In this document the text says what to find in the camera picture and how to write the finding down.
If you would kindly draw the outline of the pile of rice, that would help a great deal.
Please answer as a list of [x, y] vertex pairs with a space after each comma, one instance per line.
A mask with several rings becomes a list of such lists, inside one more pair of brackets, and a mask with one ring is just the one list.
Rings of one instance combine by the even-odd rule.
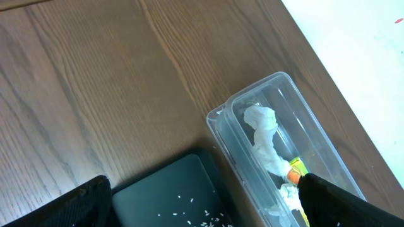
[[161, 206], [154, 216], [158, 227], [234, 227], [231, 217], [216, 199], [198, 199], [177, 196], [170, 203]]

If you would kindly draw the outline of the white tissue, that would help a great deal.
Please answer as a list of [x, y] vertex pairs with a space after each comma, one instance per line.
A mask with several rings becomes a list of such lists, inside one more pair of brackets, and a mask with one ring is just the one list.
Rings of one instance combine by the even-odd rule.
[[299, 190], [287, 179], [287, 174], [292, 167], [287, 160], [278, 155], [273, 142], [273, 137], [278, 129], [275, 111], [269, 107], [252, 105], [244, 112], [244, 122], [254, 129], [252, 153], [260, 165], [267, 172], [281, 177], [284, 181], [278, 191], [287, 207], [291, 211], [301, 209]]

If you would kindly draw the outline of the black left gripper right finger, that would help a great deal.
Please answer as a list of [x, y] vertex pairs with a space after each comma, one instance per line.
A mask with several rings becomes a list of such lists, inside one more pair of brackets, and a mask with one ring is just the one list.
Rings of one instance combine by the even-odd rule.
[[310, 226], [401, 227], [403, 220], [321, 177], [308, 173], [297, 185]]

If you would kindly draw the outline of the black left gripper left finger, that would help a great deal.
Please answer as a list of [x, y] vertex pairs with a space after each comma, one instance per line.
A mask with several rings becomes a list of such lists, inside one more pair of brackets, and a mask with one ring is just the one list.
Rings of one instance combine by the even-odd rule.
[[110, 182], [99, 175], [4, 226], [105, 226], [111, 204]]

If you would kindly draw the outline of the yellow snack wrapper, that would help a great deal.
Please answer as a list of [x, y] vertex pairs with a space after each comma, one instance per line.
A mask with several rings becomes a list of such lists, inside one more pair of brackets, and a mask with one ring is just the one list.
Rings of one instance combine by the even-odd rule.
[[307, 215], [305, 214], [300, 203], [299, 190], [297, 188], [300, 178], [308, 173], [307, 168], [299, 157], [291, 160], [289, 164], [291, 169], [288, 171], [287, 183], [286, 186], [284, 186], [287, 193], [285, 196], [285, 202], [291, 211], [298, 210], [302, 215], [306, 226], [310, 226]]

